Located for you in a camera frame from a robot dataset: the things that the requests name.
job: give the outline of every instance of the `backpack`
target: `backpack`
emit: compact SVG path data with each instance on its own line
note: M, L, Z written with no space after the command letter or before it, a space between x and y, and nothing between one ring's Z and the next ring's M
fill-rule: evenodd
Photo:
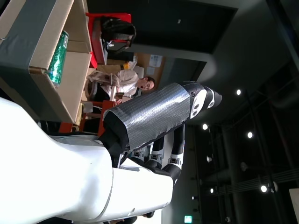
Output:
M131 47L133 40L136 37L136 28L132 23L122 21L119 18L102 16L100 17L101 23L101 38L107 43L113 40L126 41L126 45L118 49L114 54L119 54L123 50Z

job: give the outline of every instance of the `green sign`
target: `green sign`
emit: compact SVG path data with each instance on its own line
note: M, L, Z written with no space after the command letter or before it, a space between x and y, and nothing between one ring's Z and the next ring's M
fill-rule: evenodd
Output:
M192 216L185 216L185 223L192 223Z

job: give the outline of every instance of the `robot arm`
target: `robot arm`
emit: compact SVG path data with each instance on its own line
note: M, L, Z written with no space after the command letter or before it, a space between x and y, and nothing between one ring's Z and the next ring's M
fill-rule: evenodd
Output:
M120 165L120 154L154 142L147 165L161 168L164 136L194 118L200 111L216 107L222 96L196 82L170 84L151 94L135 98L106 112L105 133L100 140L109 150L113 166ZM177 149L182 148L183 128L175 132ZM178 157L180 151L172 156Z
M0 98L0 223L34 224L55 216L94 223L167 206L183 163L184 123L220 101L198 83L171 84L107 111L106 131L97 140L51 138L20 106ZM20 126L26 131L16 135ZM159 152L159 141L172 131L176 140L163 169L121 159L154 141Z

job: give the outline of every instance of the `green can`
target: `green can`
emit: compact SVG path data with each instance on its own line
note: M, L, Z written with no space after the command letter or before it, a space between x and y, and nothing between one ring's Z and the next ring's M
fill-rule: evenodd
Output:
M65 31L62 31L51 64L49 66L49 70L47 72L56 88L61 82L68 41L69 34Z

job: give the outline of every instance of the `gray duct tape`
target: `gray duct tape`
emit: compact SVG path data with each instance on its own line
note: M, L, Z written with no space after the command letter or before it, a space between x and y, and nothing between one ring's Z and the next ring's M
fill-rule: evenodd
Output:
M186 121L190 96L181 85L173 83L107 110L104 118L109 111L126 126L130 149L135 149Z
M7 38L0 44L0 77L27 101L40 117L59 120L29 74L29 64L56 0L26 0Z

